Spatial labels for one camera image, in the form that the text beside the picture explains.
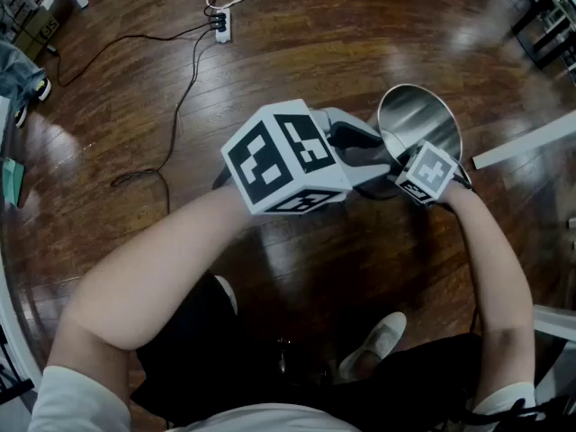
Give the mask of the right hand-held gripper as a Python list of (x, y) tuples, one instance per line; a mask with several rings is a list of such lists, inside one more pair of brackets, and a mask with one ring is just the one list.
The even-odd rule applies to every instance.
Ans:
[(394, 183), (415, 203), (437, 203), (451, 181), (471, 190), (472, 182), (461, 164), (447, 152), (422, 140)]

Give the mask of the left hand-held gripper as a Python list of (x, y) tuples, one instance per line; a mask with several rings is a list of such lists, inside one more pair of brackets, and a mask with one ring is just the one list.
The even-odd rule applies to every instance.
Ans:
[(390, 173), (386, 163), (350, 166), (338, 147), (380, 147), (367, 123), (338, 108), (312, 110), (302, 99), (257, 110), (221, 154), (250, 212), (296, 215), (342, 202), (357, 186)]

